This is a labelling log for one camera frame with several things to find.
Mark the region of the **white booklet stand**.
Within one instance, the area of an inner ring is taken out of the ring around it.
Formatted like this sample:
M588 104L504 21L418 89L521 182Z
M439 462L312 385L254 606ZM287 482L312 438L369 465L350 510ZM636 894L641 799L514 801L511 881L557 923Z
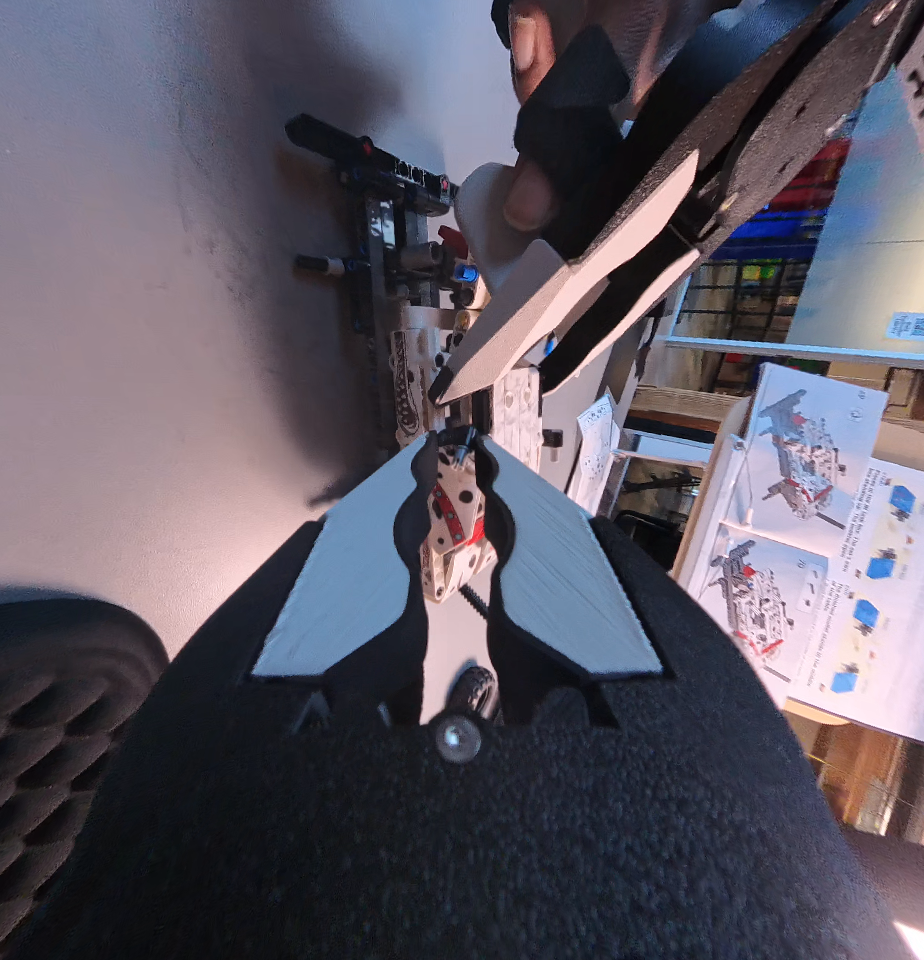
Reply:
M732 504L744 460L743 435L751 405L750 398L734 400L721 419L671 570L672 579L693 598L700 590L693 581L705 578L718 526Z

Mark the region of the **white lego panel subassembly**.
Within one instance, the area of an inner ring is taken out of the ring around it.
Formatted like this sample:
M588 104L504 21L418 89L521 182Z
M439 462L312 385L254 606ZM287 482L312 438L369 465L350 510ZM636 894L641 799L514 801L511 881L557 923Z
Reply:
M425 598L441 604L496 562L485 533L485 498L471 451L459 460L455 446L439 447L428 510L430 531L420 547L421 583Z

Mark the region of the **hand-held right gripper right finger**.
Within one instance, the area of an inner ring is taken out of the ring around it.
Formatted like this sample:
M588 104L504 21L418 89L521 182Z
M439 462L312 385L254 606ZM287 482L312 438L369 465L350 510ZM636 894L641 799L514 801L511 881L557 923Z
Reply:
M475 463L497 557L494 621L581 679L660 675L590 514L492 438L478 438Z

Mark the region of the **shelf of red blue bins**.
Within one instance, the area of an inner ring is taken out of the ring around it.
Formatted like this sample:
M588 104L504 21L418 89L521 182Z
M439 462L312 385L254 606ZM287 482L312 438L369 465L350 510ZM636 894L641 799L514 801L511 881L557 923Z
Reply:
M692 274L672 334L781 344L852 144L837 135Z

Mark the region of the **white lego truck model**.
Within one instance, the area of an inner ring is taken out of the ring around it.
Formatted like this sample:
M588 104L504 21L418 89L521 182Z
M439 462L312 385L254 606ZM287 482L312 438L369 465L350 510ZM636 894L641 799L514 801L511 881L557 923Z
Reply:
M471 425L539 473L543 450L557 458L564 434L542 426L537 363L520 359L489 388L448 405L429 399L489 301L464 237L447 226L438 239L428 237L428 221L451 210L455 184L308 113L289 119L285 132L332 164L350 199L357 250L297 254L295 270L335 279L348 292L353 329L366 337L381 459L425 434ZM487 618L488 605L470 583L456 594Z

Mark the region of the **printed task sheet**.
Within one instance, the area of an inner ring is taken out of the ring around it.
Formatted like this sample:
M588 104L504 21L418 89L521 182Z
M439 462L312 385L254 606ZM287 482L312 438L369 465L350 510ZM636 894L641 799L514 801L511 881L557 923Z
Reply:
M924 743L924 471L876 458L789 700Z

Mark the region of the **black lego tyre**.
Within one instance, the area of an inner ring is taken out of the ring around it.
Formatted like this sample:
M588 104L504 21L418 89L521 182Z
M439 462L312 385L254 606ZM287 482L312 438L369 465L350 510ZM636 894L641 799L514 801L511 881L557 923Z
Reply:
M495 722L499 713L495 674L475 661L467 663L448 691L444 708L449 712L477 714L489 723Z

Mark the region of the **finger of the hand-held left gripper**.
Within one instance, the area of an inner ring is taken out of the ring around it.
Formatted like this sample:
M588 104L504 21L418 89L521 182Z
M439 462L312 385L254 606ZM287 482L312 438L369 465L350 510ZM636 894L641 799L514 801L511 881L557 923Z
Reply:
M564 259L547 241L532 241L429 390L450 404L491 386L550 333L609 274L638 255L671 220L695 180L699 151L670 157L648 175L588 248Z
M696 246L649 244L613 270L606 288L567 330L552 354L540 363L540 390L561 389L589 361L610 347L700 259Z

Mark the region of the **person's left hand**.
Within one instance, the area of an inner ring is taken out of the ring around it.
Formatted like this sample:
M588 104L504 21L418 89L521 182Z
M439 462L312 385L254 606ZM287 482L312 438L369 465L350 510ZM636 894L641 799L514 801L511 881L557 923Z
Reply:
M504 216L537 232L591 180L684 44L732 1L496 1L518 152Z

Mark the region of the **lego instruction booklet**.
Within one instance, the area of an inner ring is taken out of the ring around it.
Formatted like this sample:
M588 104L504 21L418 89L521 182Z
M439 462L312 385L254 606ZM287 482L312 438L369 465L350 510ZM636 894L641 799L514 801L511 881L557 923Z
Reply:
M803 663L887 405L881 390L763 364L744 460L693 598L777 706Z

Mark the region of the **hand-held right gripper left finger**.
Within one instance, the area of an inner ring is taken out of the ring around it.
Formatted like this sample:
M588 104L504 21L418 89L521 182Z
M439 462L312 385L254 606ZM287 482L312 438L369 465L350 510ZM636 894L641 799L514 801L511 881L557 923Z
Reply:
M435 433L414 440L328 510L254 678L324 677L415 604L437 449Z

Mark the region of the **lego sticker sheet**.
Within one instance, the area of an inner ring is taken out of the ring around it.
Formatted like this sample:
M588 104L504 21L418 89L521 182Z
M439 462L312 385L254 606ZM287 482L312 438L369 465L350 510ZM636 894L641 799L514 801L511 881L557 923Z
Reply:
M598 514L620 439L614 409L606 391L576 418L580 445L567 495L591 516Z

